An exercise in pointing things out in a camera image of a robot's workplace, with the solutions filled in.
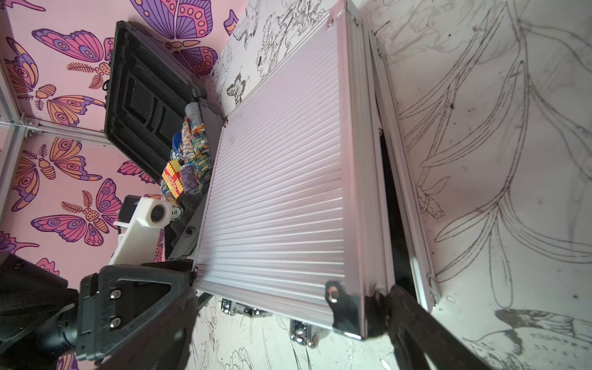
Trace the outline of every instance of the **black case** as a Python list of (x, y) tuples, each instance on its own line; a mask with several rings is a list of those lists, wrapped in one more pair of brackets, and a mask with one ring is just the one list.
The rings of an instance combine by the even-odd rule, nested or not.
[[(180, 132), (185, 106), (199, 102), (212, 163), (224, 120), (207, 101), (205, 89), (141, 26), (119, 21), (111, 56), (105, 136), (157, 183), (170, 160), (173, 135)], [(180, 248), (186, 256), (197, 243), (205, 197), (182, 197), (180, 219), (165, 228), (165, 256)]]

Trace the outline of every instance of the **stack of poker chips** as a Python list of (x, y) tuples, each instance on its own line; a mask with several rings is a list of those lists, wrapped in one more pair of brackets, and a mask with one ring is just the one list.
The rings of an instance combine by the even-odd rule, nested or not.
[(196, 126), (196, 132), (191, 140), (195, 150), (195, 167), (197, 177), (200, 179), (200, 192), (205, 194), (210, 184), (212, 174), (212, 162), (210, 159), (210, 147), (208, 139), (205, 136), (205, 127), (203, 124)]
[(212, 162), (210, 159), (210, 147), (205, 136), (204, 121), (201, 116), (201, 107), (197, 102), (185, 106), (185, 116), (189, 118), (189, 129), (191, 132), (191, 143), (195, 152), (196, 174), (200, 180), (200, 192), (205, 194), (210, 184), (212, 173)]
[(200, 183), (195, 178), (195, 165), (186, 163), (181, 166), (181, 183), (186, 194), (199, 194)]
[(173, 136), (173, 149), (170, 151), (170, 159), (176, 159), (179, 162), (183, 161), (183, 138), (180, 132)]
[(162, 180), (160, 183), (160, 195), (162, 197), (162, 200), (173, 204), (173, 210), (172, 214), (170, 215), (170, 220), (175, 221), (183, 213), (183, 208), (181, 208), (181, 206), (177, 202), (177, 199), (173, 196), (173, 193), (171, 193), (168, 185), (166, 184), (166, 181), (164, 180)]
[(185, 119), (181, 128), (181, 152), (185, 163), (195, 163), (195, 151), (191, 143), (192, 135), (189, 129), (188, 119)]

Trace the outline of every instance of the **screw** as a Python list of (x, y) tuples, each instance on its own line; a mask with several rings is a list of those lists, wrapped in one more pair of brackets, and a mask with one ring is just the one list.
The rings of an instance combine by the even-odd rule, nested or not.
[(120, 289), (114, 289), (111, 292), (111, 296), (110, 297), (111, 297), (112, 300), (116, 300), (117, 298), (121, 297), (121, 290)]
[(119, 325), (121, 325), (121, 319), (119, 317), (114, 318), (113, 320), (111, 320), (111, 322), (109, 323), (109, 327), (112, 329), (116, 329), (119, 327)]
[(309, 340), (306, 344), (311, 348), (315, 348), (318, 345), (318, 335), (313, 335), (312, 340)]
[(337, 303), (337, 300), (339, 299), (339, 290), (336, 287), (329, 287), (327, 293), (329, 294), (329, 300), (331, 303)]

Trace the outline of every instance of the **blue poker chip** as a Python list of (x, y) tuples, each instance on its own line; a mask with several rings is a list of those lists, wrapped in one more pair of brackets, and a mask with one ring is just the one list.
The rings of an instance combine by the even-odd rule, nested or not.
[(181, 138), (181, 132), (176, 133), (173, 136), (173, 150), (179, 155), (183, 155), (183, 139)]

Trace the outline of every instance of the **purple butterfly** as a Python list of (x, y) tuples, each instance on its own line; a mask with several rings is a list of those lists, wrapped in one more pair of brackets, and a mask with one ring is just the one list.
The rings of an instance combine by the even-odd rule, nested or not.
[(142, 18), (168, 40), (165, 47), (185, 68), (200, 76), (209, 74), (218, 59), (214, 49), (194, 47), (213, 29), (210, 0), (130, 0)]
[(89, 89), (100, 88), (103, 84), (103, 76), (111, 74), (111, 66), (108, 62), (111, 60), (113, 53), (115, 43), (113, 37), (107, 37), (101, 44), (95, 35), (85, 30), (64, 35), (47, 28), (41, 28), (34, 30), (31, 34), (37, 41), (69, 57), (87, 63), (99, 63), (95, 67), (85, 63), (70, 63), (67, 66), (68, 70), (95, 73), (91, 84), (88, 86)]
[(164, 229), (160, 229), (160, 235), (158, 236), (158, 243), (156, 244), (156, 251), (154, 254), (154, 262), (162, 262), (163, 253), (162, 250), (164, 249), (164, 239), (165, 239), (165, 231)]
[(57, 362), (57, 370), (78, 370), (78, 361), (73, 354), (60, 357)]
[(0, 231), (0, 252), (15, 253), (19, 249), (25, 247), (39, 247), (39, 244), (19, 243), (17, 242), (17, 238), (10, 237), (10, 234)]
[(35, 5), (35, 4), (31, 4), (30, 2), (28, 2), (26, 0), (0, 0), (0, 9), (4, 9), (4, 7), (12, 8), (12, 6), (14, 4), (22, 5), (24, 7), (29, 8), (29, 9), (37, 10), (40, 12), (45, 11), (45, 8)]
[(150, 176), (148, 176), (146, 172), (142, 171), (142, 169), (140, 169), (138, 166), (136, 166), (134, 162), (130, 160), (123, 162), (123, 164), (121, 165), (121, 167), (119, 167), (117, 172), (119, 172), (122, 175), (140, 175), (140, 179), (143, 182), (147, 184), (156, 184), (156, 181), (154, 181)]
[[(35, 91), (35, 86), (39, 81), (39, 69), (35, 61), (15, 40), (7, 37), (6, 41), (17, 55), (14, 60), (4, 59), (14, 91), (21, 93), (17, 95), (17, 98), (22, 100), (37, 98), (35, 106), (40, 111), (45, 106), (44, 100), (48, 99), (47, 112), (53, 122), (76, 126), (80, 122), (78, 115), (86, 113), (86, 107), (89, 104), (105, 106), (102, 101), (84, 95), (64, 95), (50, 99), (57, 91), (55, 85), (52, 84), (43, 85)], [(29, 94), (33, 91), (35, 91), (35, 96)]]
[(53, 275), (60, 276), (60, 271), (56, 270), (56, 263), (55, 261), (49, 262), (47, 258), (42, 258), (37, 262), (37, 266), (41, 267), (45, 271), (51, 272)]
[(106, 179), (101, 185), (96, 195), (95, 211), (91, 208), (92, 195), (89, 191), (82, 191), (84, 207), (68, 202), (62, 202), (62, 208), (71, 213), (83, 213), (85, 218), (71, 215), (59, 214), (54, 216), (45, 216), (31, 221), (31, 225), (45, 233), (58, 233), (63, 240), (73, 243), (84, 236), (84, 242), (90, 246), (99, 246), (103, 244), (103, 236), (99, 232), (109, 233), (107, 225), (117, 229), (113, 222), (117, 221), (117, 214), (121, 209), (121, 201), (115, 195), (115, 182), (112, 179)]

